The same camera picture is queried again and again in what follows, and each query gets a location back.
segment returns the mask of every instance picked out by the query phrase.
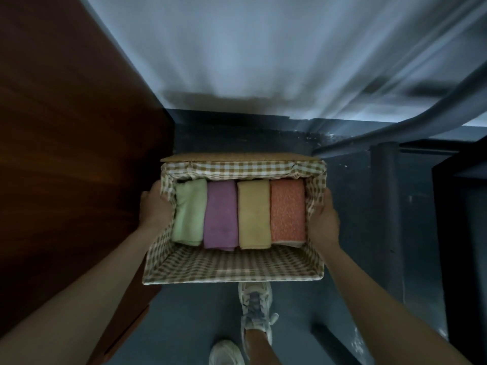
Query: purple towel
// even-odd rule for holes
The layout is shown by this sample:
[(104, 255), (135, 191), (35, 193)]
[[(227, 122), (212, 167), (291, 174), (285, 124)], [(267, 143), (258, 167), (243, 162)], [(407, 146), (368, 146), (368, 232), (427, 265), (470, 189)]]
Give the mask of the purple towel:
[(233, 251), (239, 245), (237, 188), (234, 180), (208, 182), (203, 243), (207, 249)]

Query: forearm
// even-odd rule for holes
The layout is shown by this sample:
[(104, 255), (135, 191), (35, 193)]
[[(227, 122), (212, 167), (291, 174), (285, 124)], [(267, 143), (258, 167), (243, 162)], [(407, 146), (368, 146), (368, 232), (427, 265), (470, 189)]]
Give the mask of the forearm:
[(135, 231), (7, 333), (0, 340), (0, 363), (85, 365), (157, 233)]
[(470, 364), (338, 246), (319, 252), (377, 364)]

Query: hand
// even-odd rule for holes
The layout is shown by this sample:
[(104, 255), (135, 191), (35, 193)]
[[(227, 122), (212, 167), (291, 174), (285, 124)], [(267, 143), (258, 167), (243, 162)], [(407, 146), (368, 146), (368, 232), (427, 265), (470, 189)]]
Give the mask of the hand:
[(173, 209), (166, 196), (161, 195), (161, 181), (140, 196), (139, 229), (156, 228), (163, 231), (172, 220)]
[(311, 242), (325, 259), (326, 251), (339, 248), (338, 234), (340, 232), (340, 219), (333, 208), (331, 191), (326, 188), (323, 192), (323, 205), (318, 205), (311, 215), (308, 225), (308, 234)]

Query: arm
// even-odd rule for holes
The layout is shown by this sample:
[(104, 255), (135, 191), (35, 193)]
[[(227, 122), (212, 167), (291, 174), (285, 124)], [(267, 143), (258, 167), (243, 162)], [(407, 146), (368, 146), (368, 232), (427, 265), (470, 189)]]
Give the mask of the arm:
[(326, 189), (324, 205), (310, 219), (309, 236), (377, 364), (470, 364), (354, 263), (338, 245), (338, 232), (338, 215)]
[(0, 340), (0, 363), (86, 365), (145, 253), (170, 223), (172, 207), (160, 187), (158, 181), (143, 192), (135, 232)]

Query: green towel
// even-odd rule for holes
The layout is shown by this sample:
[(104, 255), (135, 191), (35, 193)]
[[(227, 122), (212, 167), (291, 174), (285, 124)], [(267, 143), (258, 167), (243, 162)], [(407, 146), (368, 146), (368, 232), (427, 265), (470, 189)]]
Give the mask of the green towel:
[(173, 242), (199, 246), (203, 240), (206, 179), (177, 183), (176, 202), (176, 217), (172, 229)]

